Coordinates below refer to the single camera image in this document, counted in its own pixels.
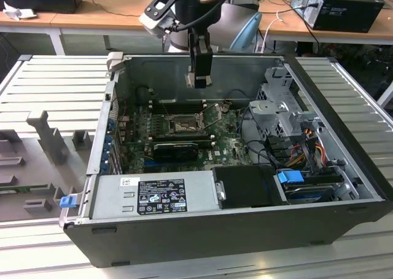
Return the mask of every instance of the aluminum profile table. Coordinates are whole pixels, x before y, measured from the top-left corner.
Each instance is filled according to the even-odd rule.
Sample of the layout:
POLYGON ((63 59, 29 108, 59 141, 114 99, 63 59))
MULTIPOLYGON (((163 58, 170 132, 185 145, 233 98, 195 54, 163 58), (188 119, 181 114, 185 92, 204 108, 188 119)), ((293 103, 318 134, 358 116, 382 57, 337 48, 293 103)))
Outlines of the aluminum profile table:
MULTIPOLYGON (((389 138, 386 138, 385 133, 391 132, 391 120, 381 108, 351 77, 343 75, 339 65, 325 59, 313 61, 316 61, 317 65, 313 65, 308 59, 299 59, 358 140, 366 145, 364 147, 368 147, 369 143, 362 137, 366 137, 369 131, 384 135, 380 139, 377 139, 376 135, 372 137, 373 143, 383 143, 378 147, 389 145, 389 138), (321 82, 323 77, 327 79, 325 83, 321 82)), ((378 157, 374 157, 380 168, 384 167, 383 163, 386 164, 385 167, 391 167, 389 153, 384 150, 381 152, 379 149, 369 151, 370 155, 385 155, 379 157, 380 162, 376 161, 378 157)), ((0 277, 13 275, 12 278, 23 279, 392 278, 392 237, 393 214, 389 214, 378 222, 356 226, 332 245, 97 269, 90 265, 88 259, 63 233, 57 219, 9 222, 0 225, 0 261, 3 262, 0 264, 0 277)), ((182 247, 182 243, 174 240, 174 247, 182 247)))
MULTIPOLYGON (((393 120, 342 68, 328 58, 298 58, 385 178, 393 184, 393 120)), ((300 93, 309 109, 313 107, 300 93)))
POLYGON ((109 80, 106 56, 21 56, 0 84, 1 129, 35 138, 26 118, 45 110, 62 136, 74 130, 94 135, 109 80))

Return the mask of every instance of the table leg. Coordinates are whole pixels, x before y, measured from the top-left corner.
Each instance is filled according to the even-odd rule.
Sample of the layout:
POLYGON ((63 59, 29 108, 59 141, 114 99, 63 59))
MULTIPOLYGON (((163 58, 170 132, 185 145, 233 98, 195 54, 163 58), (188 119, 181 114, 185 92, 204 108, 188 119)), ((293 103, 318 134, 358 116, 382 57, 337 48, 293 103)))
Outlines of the table leg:
POLYGON ((66 55, 64 51, 64 38, 61 34, 59 28, 50 28, 47 31, 47 34, 50 36, 50 40, 52 41, 53 48, 55 49, 56 55, 66 55))
POLYGON ((381 95, 381 97, 378 99, 377 103, 381 107, 385 107, 388 102, 393 98, 393 82, 390 84, 390 86, 384 91, 384 93, 381 95))
POLYGON ((108 35, 104 35, 104 44, 105 44, 105 49, 106 50, 111 50, 111 41, 109 40, 109 36, 108 35))

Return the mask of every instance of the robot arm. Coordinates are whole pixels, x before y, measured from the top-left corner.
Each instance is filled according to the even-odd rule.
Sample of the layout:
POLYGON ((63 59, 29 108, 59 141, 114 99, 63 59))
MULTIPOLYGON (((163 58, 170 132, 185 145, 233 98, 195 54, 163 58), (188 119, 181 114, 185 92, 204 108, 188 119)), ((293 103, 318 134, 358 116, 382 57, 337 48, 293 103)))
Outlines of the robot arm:
POLYGON ((187 86, 205 88, 211 83, 212 49, 208 27, 221 17, 225 0, 153 0, 140 16, 146 30, 157 37, 187 30, 191 65, 187 86))

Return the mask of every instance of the power supply label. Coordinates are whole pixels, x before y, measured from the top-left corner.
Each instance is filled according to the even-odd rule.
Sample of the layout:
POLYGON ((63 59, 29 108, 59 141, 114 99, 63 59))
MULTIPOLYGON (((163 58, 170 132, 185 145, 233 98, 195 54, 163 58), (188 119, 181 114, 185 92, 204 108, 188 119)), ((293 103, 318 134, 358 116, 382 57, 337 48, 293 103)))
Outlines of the power supply label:
POLYGON ((141 215, 182 213, 187 211, 184 179, 141 181, 138 184, 138 208, 141 215))

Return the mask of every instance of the desk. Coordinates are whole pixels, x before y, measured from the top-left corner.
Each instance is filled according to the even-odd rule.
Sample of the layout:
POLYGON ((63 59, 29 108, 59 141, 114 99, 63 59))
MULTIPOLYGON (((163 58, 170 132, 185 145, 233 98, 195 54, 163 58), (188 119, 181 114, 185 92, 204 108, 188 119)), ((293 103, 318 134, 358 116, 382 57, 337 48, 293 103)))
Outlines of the desk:
MULTIPOLYGON (((38 13, 38 18, 21 20, 9 19, 0 14, 0 31, 11 33, 44 33, 51 38, 57 55, 64 55, 64 34, 103 35, 106 48, 110 48, 110 35, 148 36, 138 21, 138 16, 151 0, 95 0, 106 10, 128 15, 113 15, 94 5, 92 0, 83 0, 75 14, 38 13)), ((288 5, 280 0, 261 1, 261 12, 286 10, 288 5)), ((264 33, 275 14, 262 17, 260 30, 264 33)), ((275 22, 268 39, 277 41, 309 41, 314 39, 295 12, 280 15, 284 22, 275 22)), ((393 9, 383 9, 369 33, 344 33, 333 31, 314 31, 320 42, 350 44, 393 44, 393 9)))

